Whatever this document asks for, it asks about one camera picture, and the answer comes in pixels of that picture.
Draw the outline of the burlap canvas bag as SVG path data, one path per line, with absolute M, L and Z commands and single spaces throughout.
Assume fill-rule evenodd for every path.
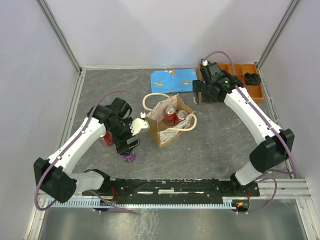
M 162 96 L 165 99 L 158 102 L 154 108 L 148 108 L 146 100 L 149 97 Z M 187 106 L 180 95 L 165 93 L 149 93 L 144 96 L 142 105 L 148 114 L 149 135 L 161 149 L 177 139 L 180 135 L 192 131 L 197 125 L 196 112 Z

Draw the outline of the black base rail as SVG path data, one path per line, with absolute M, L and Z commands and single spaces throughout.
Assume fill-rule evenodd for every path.
M 118 204 L 222 204 L 223 197 L 259 197 L 258 184 L 245 186 L 233 180 L 209 179 L 125 179 L 109 180 L 96 191 L 114 197 Z

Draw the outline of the red cola can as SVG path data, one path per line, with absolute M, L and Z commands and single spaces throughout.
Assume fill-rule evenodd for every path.
M 164 114 L 164 123 L 167 126 L 174 126 L 175 118 L 176 118 L 176 108 L 173 105 L 168 105 L 164 108 L 163 114 Z
M 188 112 L 185 111 L 185 110 L 179 110 L 176 112 L 176 115 L 175 115 L 175 124 L 179 124 L 181 122 L 183 122 L 188 116 Z
M 99 142 L 104 146 L 104 147 L 110 147 L 114 144 L 113 137 L 110 132 L 106 132 L 105 135 L 101 135 L 99 137 Z

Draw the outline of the orange wooden compartment tray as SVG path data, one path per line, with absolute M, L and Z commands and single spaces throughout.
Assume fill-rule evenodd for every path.
M 261 78 L 258 76 L 258 83 L 253 82 L 253 74 L 258 75 L 258 70 L 253 63 L 235 63 L 236 76 L 246 87 L 250 97 L 257 103 L 265 100 L 264 92 L 261 85 Z

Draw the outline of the dark rolled item right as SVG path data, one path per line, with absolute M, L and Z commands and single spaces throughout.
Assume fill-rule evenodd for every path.
M 262 80 L 259 74 L 246 72 L 244 81 L 247 86 L 259 86 Z

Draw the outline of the blue patterned cloth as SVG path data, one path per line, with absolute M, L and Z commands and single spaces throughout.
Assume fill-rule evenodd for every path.
M 155 70 L 150 75 L 151 92 L 163 94 L 192 92 L 192 82 L 197 79 L 194 68 Z

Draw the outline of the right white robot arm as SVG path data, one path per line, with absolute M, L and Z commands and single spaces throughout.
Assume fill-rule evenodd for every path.
M 229 183 L 231 193 L 242 195 L 248 184 L 286 160 L 293 160 L 292 147 L 295 135 L 291 129 L 283 130 L 273 122 L 251 98 L 242 81 L 219 67 L 216 62 L 202 60 L 200 80 L 192 82 L 194 94 L 201 94 L 204 103 L 225 103 L 242 120 L 257 146 L 249 161 L 233 174 Z

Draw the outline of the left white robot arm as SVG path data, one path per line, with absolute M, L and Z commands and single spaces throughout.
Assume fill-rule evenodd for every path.
M 78 130 L 60 149 L 47 159 L 38 158 L 34 162 L 37 189 L 60 203 L 67 202 L 75 193 L 88 190 L 106 195 L 111 189 L 109 175 L 98 169 L 84 173 L 73 173 L 73 169 L 90 146 L 107 133 L 111 135 L 117 153 L 133 161 L 133 150 L 140 144 L 140 140 L 128 140 L 150 126 L 145 121 L 145 113 L 135 119 L 131 113 L 131 106 L 118 97 L 109 105 L 94 106 Z

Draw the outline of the purple soda can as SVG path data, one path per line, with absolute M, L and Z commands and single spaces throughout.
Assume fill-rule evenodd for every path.
M 134 151 L 131 151 L 129 155 L 123 157 L 127 163 L 133 163 L 136 160 L 136 154 Z

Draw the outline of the aluminium frame rail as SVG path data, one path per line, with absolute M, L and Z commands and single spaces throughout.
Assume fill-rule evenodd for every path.
M 270 199 L 274 191 L 275 200 L 286 199 L 311 199 L 311 194 L 304 178 L 276 179 L 276 186 L 273 180 L 268 179 L 258 183 L 261 198 Z

